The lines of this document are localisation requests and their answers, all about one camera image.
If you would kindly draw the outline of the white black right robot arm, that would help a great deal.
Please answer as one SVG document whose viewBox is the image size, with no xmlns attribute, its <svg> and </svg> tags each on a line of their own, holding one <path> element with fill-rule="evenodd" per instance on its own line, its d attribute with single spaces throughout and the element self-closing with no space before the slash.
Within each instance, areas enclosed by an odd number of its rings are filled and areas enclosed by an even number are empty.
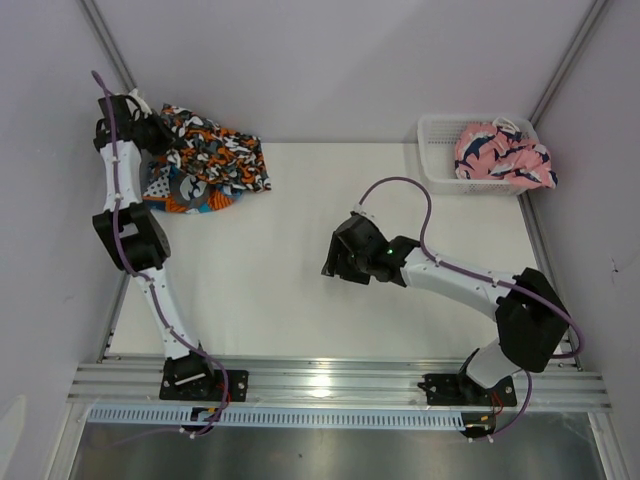
<svg viewBox="0 0 640 480">
<path fill-rule="evenodd" d="M 458 395 L 472 404 L 515 373 L 543 372 L 569 327 L 564 305 L 541 272 L 465 267 L 427 252 L 417 240 L 386 239 L 362 214 L 351 214 L 334 230 L 322 273 L 362 285 L 376 280 L 426 290 L 492 320 L 496 340 L 472 352 L 456 374 Z"/>
</svg>

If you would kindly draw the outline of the colourful patterned shorts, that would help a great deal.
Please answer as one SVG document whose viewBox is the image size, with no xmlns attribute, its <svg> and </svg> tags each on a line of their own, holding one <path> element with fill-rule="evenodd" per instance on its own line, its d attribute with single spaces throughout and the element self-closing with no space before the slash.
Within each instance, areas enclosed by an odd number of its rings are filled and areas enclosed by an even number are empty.
<svg viewBox="0 0 640 480">
<path fill-rule="evenodd" d="M 200 214 L 225 209 L 239 200 L 241 190 L 210 184 L 172 164 L 152 160 L 146 166 L 142 198 L 151 209 L 173 214 Z"/>
</svg>

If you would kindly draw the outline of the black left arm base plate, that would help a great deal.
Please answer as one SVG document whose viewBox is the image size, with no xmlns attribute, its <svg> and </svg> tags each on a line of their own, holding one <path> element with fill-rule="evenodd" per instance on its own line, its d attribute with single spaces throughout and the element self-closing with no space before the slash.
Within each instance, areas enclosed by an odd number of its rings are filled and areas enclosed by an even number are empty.
<svg viewBox="0 0 640 480">
<path fill-rule="evenodd" d="M 228 370 L 227 377 L 214 369 L 201 357 L 167 359 L 160 384 L 159 398 L 175 401 L 222 400 L 227 387 L 228 402 L 244 402 L 248 388 L 249 372 Z"/>
</svg>

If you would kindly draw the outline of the orange camouflage shorts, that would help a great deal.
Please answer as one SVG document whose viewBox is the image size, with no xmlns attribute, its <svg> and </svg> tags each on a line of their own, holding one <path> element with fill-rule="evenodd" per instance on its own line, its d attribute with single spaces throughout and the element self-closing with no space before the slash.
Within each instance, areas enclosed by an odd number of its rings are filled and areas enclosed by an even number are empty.
<svg viewBox="0 0 640 480">
<path fill-rule="evenodd" d="M 160 161 L 233 191 L 261 193 L 272 188 L 259 137 L 170 104 L 163 106 L 160 118 L 174 134 Z"/>
</svg>

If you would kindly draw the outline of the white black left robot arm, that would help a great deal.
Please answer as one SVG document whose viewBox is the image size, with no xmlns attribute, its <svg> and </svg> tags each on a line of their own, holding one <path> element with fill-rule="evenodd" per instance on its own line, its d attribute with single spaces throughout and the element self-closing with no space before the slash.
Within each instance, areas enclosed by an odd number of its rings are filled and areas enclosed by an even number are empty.
<svg viewBox="0 0 640 480">
<path fill-rule="evenodd" d="M 165 268 L 169 241 L 141 193 L 142 152 L 158 153 L 170 146 L 171 131 L 130 95 L 107 92 L 98 104 L 103 117 L 93 143 L 105 166 L 106 199 L 103 211 L 92 217 L 93 228 L 114 265 L 133 278 L 152 311 L 164 351 L 160 398 L 211 398 L 217 376 L 181 318 Z"/>
</svg>

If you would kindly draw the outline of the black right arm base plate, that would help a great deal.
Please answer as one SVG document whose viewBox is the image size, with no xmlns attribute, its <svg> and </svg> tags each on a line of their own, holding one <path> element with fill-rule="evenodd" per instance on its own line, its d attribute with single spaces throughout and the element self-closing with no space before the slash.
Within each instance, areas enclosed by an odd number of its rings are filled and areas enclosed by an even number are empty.
<svg viewBox="0 0 640 480">
<path fill-rule="evenodd" d="M 511 376 L 501 379 L 494 387 L 485 388 L 466 376 L 447 373 L 425 374 L 417 387 L 422 390 L 430 406 L 515 407 L 517 396 Z"/>
</svg>

